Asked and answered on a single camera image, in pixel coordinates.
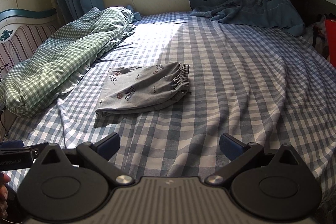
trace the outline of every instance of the red object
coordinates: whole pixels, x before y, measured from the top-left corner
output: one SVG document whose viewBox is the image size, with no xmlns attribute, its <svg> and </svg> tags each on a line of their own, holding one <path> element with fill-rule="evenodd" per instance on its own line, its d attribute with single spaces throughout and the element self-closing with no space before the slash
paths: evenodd
<svg viewBox="0 0 336 224">
<path fill-rule="evenodd" d="M 330 63 L 336 68 L 336 19 L 326 19 L 325 30 L 329 45 Z"/>
</svg>

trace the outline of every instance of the crumpled blue cloth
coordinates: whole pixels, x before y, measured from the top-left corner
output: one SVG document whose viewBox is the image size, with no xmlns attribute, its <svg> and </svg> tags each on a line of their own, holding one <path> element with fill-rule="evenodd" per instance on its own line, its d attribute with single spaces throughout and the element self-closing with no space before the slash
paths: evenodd
<svg viewBox="0 0 336 224">
<path fill-rule="evenodd" d="M 137 21 L 140 21 L 140 20 L 141 20 L 140 13 L 138 13 L 138 12 L 134 12 L 134 9 L 133 9 L 132 6 L 127 5 L 125 8 L 126 8 L 127 10 L 131 10 L 131 12 L 133 13 L 134 18 L 133 18 L 133 21 L 132 21 L 132 22 L 137 22 Z"/>
<path fill-rule="evenodd" d="M 196 7 L 191 15 L 221 23 L 280 27 L 295 37 L 305 32 L 305 24 L 289 0 L 228 0 L 215 7 Z"/>
</svg>

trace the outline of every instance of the gray pants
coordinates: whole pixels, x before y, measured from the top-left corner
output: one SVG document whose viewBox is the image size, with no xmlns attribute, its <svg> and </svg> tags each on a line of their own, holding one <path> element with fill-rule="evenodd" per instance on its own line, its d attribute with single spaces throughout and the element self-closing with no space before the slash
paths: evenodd
<svg viewBox="0 0 336 224">
<path fill-rule="evenodd" d="M 181 63 L 110 68 L 95 111 L 107 116 L 168 107 L 187 93 L 188 74 L 189 65 Z"/>
</svg>

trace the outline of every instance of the green checkered blanket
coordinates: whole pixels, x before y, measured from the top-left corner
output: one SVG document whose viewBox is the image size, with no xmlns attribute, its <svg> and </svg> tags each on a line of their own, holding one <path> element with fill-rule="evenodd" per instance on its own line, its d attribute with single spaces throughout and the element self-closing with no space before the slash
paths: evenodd
<svg viewBox="0 0 336 224">
<path fill-rule="evenodd" d="M 73 90 L 97 58 L 133 34 L 132 19 L 124 7 L 93 8 L 61 27 L 0 81 L 0 101 L 20 117 L 34 117 Z"/>
</svg>

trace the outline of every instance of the bed sheet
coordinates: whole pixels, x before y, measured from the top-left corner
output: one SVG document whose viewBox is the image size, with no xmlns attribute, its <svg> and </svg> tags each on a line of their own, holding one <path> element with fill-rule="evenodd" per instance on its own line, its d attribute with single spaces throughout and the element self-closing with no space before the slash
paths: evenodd
<svg viewBox="0 0 336 224">
<path fill-rule="evenodd" d="M 140 114 L 94 112 L 110 67 L 181 62 L 189 93 Z M 74 148 L 111 132 L 121 138 L 111 163 L 141 176 L 200 176 L 229 161 L 219 136 L 278 148 L 291 143 L 320 181 L 323 204 L 336 204 L 336 70 L 308 42 L 279 28 L 229 25 L 190 13 L 144 17 L 135 34 L 95 62 L 78 86 L 34 119 L 18 118 L 11 139 Z M 17 189 L 26 170 L 8 172 Z"/>
</svg>

